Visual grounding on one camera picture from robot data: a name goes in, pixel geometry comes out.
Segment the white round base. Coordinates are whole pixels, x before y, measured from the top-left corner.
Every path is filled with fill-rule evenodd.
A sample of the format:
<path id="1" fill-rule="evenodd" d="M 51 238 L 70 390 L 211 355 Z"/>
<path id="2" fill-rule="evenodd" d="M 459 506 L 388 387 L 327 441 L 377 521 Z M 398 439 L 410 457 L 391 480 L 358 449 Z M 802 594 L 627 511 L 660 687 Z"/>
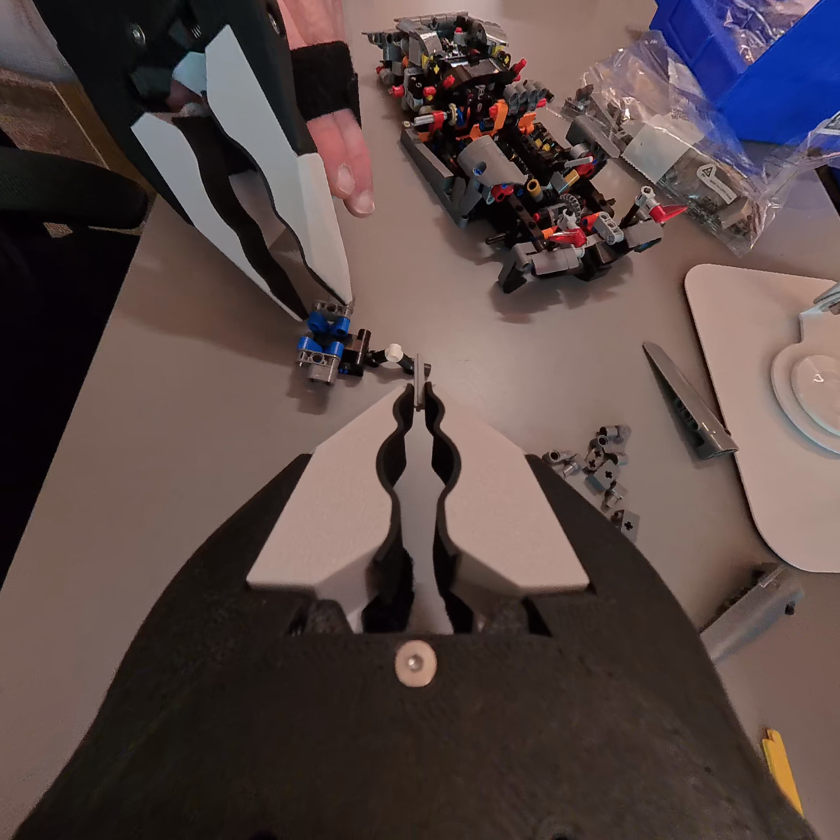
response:
<path id="1" fill-rule="evenodd" d="M 799 340 L 771 365 L 775 399 L 793 425 L 826 451 L 839 453 L 839 285 L 799 314 Z"/>

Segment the partly built lego car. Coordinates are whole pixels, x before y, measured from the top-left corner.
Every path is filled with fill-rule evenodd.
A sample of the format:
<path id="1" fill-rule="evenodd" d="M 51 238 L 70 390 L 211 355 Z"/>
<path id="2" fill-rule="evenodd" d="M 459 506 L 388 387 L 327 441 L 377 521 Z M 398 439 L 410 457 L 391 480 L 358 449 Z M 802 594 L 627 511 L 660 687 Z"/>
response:
<path id="1" fill-rule="evenodd" d="M 643 186 L 623 217 L 593 183 L 616 144 L 574 115 L 565 141 L 540 121 L 553 101 L 524 80 L 498 24 L 459 11 L 395 19 L 364 33 L 381 50 L 375 69 L 404 112 L 401 142 L 448 215 L 464 228 L 489 220 L 488 245 L 507 250 L 498 284 L 510 294 L 561 275 L 584 281 L 661 241 L 687 207 Z"/>

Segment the grey curved lego panel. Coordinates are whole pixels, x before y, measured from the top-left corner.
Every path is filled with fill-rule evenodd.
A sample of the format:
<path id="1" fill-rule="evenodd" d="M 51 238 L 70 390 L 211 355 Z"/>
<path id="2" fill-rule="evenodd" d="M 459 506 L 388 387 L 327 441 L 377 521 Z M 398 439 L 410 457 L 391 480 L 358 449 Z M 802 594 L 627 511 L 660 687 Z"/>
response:
<path id="1" fill-rule="evenodd" d="M 789 565 L 764 563 L 753 569 L 749 583 L 720 604 L 700 631 L 710 660 L 719 665 L 781 618 L 794 615 L 803 595 L 801 576 Z"/>

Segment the dark grey lego wedge panel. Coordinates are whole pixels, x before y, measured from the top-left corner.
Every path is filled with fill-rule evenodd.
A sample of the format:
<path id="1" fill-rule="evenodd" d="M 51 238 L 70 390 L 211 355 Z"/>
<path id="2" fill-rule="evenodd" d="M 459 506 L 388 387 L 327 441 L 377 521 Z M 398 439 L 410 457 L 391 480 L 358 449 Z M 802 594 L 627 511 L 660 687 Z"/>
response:
<path id="1" fill-rule="evenodd" d="M 643 350 L 664 384 L 675 414 L 686 428 L 700 460 L 735 455 L 739 451 L 722 420 L 703 400 L 681 369 L 656 343 L 645 341 Z"/>

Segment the person's left hand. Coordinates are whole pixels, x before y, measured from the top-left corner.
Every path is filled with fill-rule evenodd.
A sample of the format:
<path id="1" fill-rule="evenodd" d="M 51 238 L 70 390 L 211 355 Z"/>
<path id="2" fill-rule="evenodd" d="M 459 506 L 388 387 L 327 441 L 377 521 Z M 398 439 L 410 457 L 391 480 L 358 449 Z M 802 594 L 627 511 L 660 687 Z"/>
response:
<path id="1" fill-rule="evenodd" d="M 292 50 L 346 42 L 341 1 L 279 1 L 278 6 Z M 331 194 L 355 217 L 373 214 L 371 157 L 352 111 L 318 115 L 308 121 L 308 130 L 322 158 Z"/>

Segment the pile of grey lego connectors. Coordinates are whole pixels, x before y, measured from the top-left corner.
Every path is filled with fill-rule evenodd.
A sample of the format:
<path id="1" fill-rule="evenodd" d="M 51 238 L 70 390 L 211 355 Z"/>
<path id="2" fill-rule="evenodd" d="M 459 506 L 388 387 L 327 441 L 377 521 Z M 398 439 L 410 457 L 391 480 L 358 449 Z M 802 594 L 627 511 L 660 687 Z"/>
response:
<path id="1" fill-rule="evenodd" d="M 631 434 L 632 429 L 625 424 L 601 426 L 583 454 L 555 448 L 544 453 L 541 460 L 562 479 L 580 480 L 599 512 L 631 543 L 636 543 L 640 519 L 628 508 L 628 491 L 622 484 Z"/>

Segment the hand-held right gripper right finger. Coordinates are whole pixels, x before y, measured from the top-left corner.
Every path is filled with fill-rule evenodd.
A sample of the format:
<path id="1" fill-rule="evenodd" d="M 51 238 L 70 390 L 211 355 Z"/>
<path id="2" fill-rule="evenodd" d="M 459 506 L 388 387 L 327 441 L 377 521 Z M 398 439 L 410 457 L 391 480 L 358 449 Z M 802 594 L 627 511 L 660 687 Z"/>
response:
<path id="1" fill-rule="evenodd" d="M 424 387 L 437 501 L 434 574 L 456 634 L 509 604 L 585 592 L 590 577 L 526 453 L 431 383 Z"/>

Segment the clear plastic bag of parts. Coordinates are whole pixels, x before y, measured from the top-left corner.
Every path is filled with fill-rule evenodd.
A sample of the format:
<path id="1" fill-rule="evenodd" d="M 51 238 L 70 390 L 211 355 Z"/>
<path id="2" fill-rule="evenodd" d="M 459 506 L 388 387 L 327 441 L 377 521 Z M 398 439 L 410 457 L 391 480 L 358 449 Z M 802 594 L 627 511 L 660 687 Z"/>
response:
<path id="1" fill-rule="evenodd" d="M 686 205 L 689 217 L 738 256 L 756 244 L 796 176 L 838 163 L 837 114 L 802 141 L 749 157 L 656 30 L 589 68 L 562 113 L 588 122 L 602 146 L 614 147 L 610 157 L 635 169 L 658 196 Z"/>

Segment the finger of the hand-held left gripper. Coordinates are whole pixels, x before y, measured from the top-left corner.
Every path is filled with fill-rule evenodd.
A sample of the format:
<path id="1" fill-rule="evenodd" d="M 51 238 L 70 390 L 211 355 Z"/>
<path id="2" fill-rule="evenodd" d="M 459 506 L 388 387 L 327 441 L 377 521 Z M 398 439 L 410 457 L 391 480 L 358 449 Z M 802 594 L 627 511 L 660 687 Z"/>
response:
<path id="1" fill-rule="evenodd" d="M 308 310 L 239 202 L 210 120 L 166 120 L 147 112 L 132 132 L 191 225 L 285 312 L 303 321 Z"/>
<path id="2" fill-rule="evenodd" d="M 349 264 L 326 171 L 298 108 L 283 28 L 263 25 L 246 49 L 226 25 L 203 51 L 185 54 L 172 80 L 202 100 L 172 119 L 208 118 L 223 156 L 228 145 L 245 156 L 309 276 L 331 299 L 350 305 Z"/>

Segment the small blue lego assembly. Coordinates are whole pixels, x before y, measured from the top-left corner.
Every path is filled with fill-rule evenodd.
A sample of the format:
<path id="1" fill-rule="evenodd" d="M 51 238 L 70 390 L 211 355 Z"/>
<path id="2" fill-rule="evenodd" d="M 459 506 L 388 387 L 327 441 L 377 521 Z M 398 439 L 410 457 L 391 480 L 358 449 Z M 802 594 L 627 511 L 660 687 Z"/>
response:
<path id="1" fill-rule="evenodd" d="M 297 345 L 297 364 L 310 383 L 332 386 L 340 375 L 361 378 L 368 369 L 395 365 L 405 375 L 415 375 L 417 357 L 410 357 L 398 343 L 371 349 L 371 332 L 352 330 L 353 305 L 316 301 L 305 321 Z"/>

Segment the blue plastic bin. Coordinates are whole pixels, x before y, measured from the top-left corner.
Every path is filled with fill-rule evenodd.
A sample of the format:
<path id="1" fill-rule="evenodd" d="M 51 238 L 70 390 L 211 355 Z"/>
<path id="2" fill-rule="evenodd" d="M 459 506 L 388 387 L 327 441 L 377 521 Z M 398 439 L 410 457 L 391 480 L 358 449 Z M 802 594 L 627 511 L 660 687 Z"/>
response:
<path id="1" fill-rule="evenodd" d="M 839 2 L 815 2 L 778 38 L 762 2 L 659 1 L 650 28 L 741 140 L 798 144 L 839 109 Z"/>

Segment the white rounded mat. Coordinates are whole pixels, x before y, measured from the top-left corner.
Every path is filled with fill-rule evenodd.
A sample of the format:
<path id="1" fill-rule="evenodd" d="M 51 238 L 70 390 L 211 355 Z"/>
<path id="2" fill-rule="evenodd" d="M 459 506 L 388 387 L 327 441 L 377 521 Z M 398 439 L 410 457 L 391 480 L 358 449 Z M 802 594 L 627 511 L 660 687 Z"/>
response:
<path id="1" fill-rule="evenodd" d="M 799 314 L 836 283 L 705 264 L 685 291 L 749 510 L 784 562 L 839 571 L 839 460 L 806 438 L 777 403 L 775 356 L 799 340 Z"/>

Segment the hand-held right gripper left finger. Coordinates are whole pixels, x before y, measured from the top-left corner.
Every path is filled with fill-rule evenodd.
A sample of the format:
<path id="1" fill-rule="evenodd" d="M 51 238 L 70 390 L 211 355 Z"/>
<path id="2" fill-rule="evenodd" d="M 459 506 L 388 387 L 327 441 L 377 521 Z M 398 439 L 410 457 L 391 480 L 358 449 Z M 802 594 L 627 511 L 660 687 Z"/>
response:
<path id="1" fill-rule="evenodd" d="M 397 481 L 415 388 L 398 386 L 316 447 L 247 574 L 253 590 L 340 605 L 363 631 L 364 609 L 389 602 L 403 563 Z"/>

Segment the yellow lego beam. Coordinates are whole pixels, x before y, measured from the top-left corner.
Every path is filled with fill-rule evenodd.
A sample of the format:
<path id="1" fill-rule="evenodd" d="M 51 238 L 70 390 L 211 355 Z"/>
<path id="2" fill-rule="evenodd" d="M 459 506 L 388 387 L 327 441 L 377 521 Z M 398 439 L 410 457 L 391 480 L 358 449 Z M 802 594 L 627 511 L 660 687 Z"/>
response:
<path id="1" fill-rule="evenodd" d="M 781 734 L 777 730 L 766 728 L 761 738 L 761 748 L 768 771 L 780 792 L 799 815 L 803 816 L 802 800 Z"/>

